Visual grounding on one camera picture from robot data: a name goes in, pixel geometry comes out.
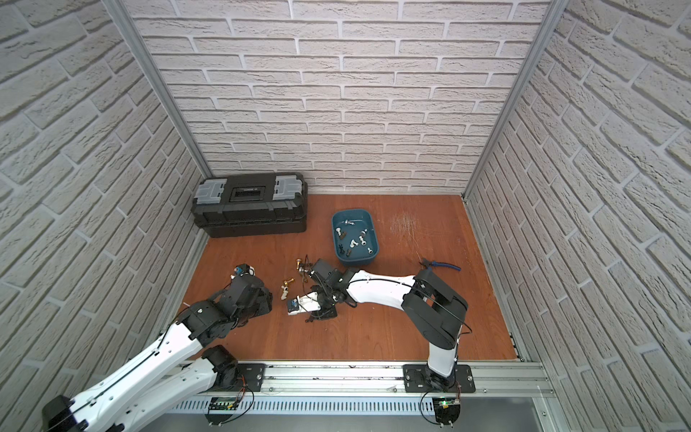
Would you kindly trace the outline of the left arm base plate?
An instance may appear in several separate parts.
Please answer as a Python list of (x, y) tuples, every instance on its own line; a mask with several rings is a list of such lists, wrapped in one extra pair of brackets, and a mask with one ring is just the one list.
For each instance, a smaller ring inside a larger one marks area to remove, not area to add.
[(217, 372), (212, 392), (239, 392), (243, 387), (260, 392), (266, 372), (266, 364), (240, 363), (225, 366)]

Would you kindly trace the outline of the right controller board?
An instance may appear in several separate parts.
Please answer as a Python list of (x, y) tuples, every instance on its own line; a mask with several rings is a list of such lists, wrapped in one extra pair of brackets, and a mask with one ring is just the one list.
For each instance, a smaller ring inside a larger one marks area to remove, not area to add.
[(461, 416), (462, 404), (459, 399), (433, 398), (435, 422), (439, 426), (452, 427)]

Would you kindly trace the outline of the aluminium front rail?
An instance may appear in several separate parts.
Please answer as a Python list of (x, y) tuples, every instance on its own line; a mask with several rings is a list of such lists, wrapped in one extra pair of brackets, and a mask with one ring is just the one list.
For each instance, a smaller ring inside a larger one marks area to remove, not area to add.
[[(269, 361), (241, 363), (266, 364), (259, 396), (413, 396), (405, 391), (403, 365), (424, 362), (387, 361)], [(476, 386), (475, 393), (447, 392), (464, 397), (552, 398), (555, 390), (539, 363), (461, 362), (469, 365)]]

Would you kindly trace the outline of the black toolbox grey latches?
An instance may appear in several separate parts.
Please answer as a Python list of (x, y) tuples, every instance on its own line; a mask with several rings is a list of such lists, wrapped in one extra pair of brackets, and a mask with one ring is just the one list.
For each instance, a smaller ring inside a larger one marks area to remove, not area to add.
[(192, 215), (212, 238), (301, 233), (307, 230), (308, 184), (294, 172), (206, 179), (195, 192)]

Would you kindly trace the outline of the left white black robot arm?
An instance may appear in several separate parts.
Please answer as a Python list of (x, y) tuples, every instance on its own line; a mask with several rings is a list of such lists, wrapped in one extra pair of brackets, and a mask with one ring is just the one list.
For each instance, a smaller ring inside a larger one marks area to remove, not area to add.
[(273, 295), (252, 273), (196, 302), (150, 346), (74, 397), (41, 411), (45, 431), (138, 431), (190, 396), (212, 388), (244, 390), (237, 359), (215, 342), (270, 313)]

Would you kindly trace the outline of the left controller board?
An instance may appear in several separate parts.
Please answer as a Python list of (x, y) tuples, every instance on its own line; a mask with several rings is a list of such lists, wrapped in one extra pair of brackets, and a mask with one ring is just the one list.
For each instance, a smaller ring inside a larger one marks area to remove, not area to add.
[(244, 401), (230, 397), (212, 397), (205, 418), (211, 426), (223, 426), (248, 412)]

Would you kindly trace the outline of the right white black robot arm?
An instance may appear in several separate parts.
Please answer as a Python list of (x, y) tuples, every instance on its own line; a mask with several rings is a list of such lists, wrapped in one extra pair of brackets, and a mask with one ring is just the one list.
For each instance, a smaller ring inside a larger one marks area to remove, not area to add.
[(290, 302), (291, 315), (308, 313), (311, 320), (338, 316), (338, 304), (355, 308), (364, 303), (403, 311), (429, 344), (424, 376), (428, 384), (446, 390), (455, 383), (462, 331), (467, 327), (468, 302), (431, 269), (417, 275), (374, 275), (362, 269), (339, 271), (323, 260), (307, 272), (311, 292)]

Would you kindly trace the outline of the blue handled pliers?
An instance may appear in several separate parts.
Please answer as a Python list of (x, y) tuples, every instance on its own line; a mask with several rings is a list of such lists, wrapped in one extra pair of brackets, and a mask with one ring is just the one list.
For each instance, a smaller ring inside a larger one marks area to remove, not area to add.
[(448, 268), (451, 270), (455, 270), (457, 272), (462, 271), (462, 268), (460, 268), (460, 266), (446, 263), (446, 262), (439, 262), (439, 261), (433, 261), (433, 260), (430, 261), (430, 260), (427, 260), (424, 258), (419, 262), (419, 264), (421, 264), (421, 266), (423, 266), (423, 268), (433, 268), (433, 267), (434, 268)]

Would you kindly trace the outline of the teal plastic storage bin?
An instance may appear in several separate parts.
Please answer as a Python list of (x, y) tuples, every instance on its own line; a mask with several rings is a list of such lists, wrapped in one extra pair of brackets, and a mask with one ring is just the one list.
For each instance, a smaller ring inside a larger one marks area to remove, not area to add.
[[(356, 224), (346, 225), (344, 223), (345, 220), (353, 220)], [(331, 218), (331, 225), (335, 253), (343, 266), (364, 267), (374, 262), (374, 259), (379, 253), (380, 246), (374, 228), (374, 219), (370, 212), (364, 209), (348, 209), (336, 212)], [(345, 232), (342, 239), (336, 234), (336, 228), (340, 228)], [(338, 245), (342, 244), (345, 248), (345, 252), (347, 252), (347, 250), (351, 248), (351, 241), (359, 238), (362, 230), (368, 230), (370, 242), (352, 248), (352, 253), (349, 257), (347, 257), (346, 254), (341, 254), (338, 250)], [(373, 249), (374, 253), (369, 254), (367, 248)]]

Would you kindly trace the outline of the controller board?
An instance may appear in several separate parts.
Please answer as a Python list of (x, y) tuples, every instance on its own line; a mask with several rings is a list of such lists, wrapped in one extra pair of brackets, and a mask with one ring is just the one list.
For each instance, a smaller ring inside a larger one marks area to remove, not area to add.
[(439, 426), (452, 427), (461, 416), (462, 404), (459, 399), (433, 398), (435, 422)]
[(230, 397), (212, 397), (205, 418), (211, 426), (223, 426), (248, 412), (244, 401)]

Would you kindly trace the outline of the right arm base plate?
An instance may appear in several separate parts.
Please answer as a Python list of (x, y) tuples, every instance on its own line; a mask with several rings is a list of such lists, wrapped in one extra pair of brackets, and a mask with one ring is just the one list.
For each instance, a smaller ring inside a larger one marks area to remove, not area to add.
[(403, 365), (402, 371), (405, 391), (408, 393), (460, 392), (466, 394), (476, 392), (473, 372), (469, 365), (456, 364), (455, 371), (450, 376), (437, 374), (427, 365)]

